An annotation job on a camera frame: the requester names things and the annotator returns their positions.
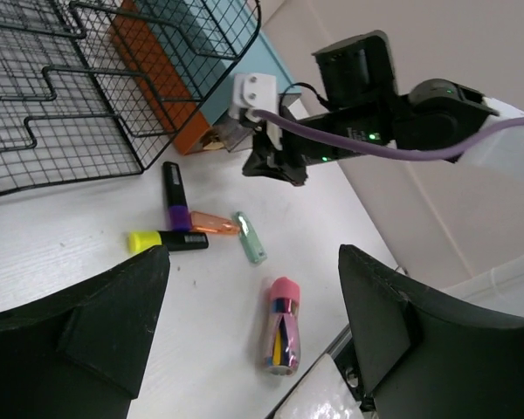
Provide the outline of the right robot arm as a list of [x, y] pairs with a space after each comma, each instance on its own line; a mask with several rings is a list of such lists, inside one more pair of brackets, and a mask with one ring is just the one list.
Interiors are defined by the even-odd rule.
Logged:
[[325, 113], [304, 120], [287, 114], [274, 77], [236, 77], [238, 121], [254, 130], [245, 176], [301, 186], [309, 166], [371, 155], [464, 163], [524, 181], [521, 110], [446, 79], [400, 94], [383, 31], [336, 42], [314, 59]]

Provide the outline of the orange highlighter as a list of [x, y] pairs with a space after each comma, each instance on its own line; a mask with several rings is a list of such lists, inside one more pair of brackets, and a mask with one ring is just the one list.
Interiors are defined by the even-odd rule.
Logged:
[[191, 230], [195, 232], [227, 236], [237, 235], [240, 232], [239, 226], [231, 219], [199, 211], [190, 212], [190, 222]]

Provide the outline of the green highlighter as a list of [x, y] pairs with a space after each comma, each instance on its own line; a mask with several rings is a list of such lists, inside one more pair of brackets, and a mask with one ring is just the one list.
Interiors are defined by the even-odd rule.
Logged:
[[235, 212], [232, 220], [239, 227], [239, 240], [245, 251], [245, 255], [251, 264], [261, 264], [267, 259], [265, 248], [259, 240], [250, 219], [242, 211]]

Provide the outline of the clear drawer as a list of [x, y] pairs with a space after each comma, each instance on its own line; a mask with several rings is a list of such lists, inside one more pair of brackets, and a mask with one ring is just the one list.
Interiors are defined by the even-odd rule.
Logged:
[[218, 139], [230, 153], [241, 152], [252, 148], [253, 130], [243, 127], [227, 113], [223, 114], [213, 126]]

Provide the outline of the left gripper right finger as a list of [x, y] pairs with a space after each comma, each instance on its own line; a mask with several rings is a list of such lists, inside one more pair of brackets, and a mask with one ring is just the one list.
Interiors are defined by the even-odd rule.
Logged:
[[381, 418], [524, 418], [524, 317], [482, 308], [344, 244], [341, 290]]

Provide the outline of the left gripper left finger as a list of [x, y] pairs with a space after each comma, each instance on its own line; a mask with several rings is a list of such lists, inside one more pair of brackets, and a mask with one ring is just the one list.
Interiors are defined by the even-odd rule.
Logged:
[[141, 390], [169, 279], [150, 248], [0, 312], [0, 418], [125, 418]]

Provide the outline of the pink capped clear tube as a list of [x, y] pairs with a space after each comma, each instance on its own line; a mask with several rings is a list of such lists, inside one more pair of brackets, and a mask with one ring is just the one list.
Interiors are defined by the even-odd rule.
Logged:
[[260, 365], [270, 374], [295, 375], [301, 357], [300, 286], [288, 277], [275, 279], [265, 293], [265, 322]]

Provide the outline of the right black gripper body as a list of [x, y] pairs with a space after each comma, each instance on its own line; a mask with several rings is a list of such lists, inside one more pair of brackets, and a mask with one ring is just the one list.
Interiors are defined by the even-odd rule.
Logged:
[[[392, 138], [395, 111], [402, 108], [391, 63], [390, 43], [375, 30], [338, 41], [313, 54], [326, 98], [307, 83], [290, 85], [279, 96], [279, 115], [290, 120], [284, 98], [294, 86], [311, 90], [327, 113], [296, 122], [303, 127], [385, 146]], [[340, 146], [311, 141], [282, 128], [279, 160], [305, 167], [360, 155]]]

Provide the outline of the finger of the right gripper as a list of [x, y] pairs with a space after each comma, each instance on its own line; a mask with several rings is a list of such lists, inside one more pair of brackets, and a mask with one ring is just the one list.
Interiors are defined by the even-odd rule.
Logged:
[[271, 178], [287, 182], [294, 187], [304, 186], [307, 181], [307, 168], [283, 160], [270, 160]]
[[242, 174], [246, 177], [273, 177], [274, 170], [268, 165], [268, 154], [252, 150], [244, 166], [242, 167]]

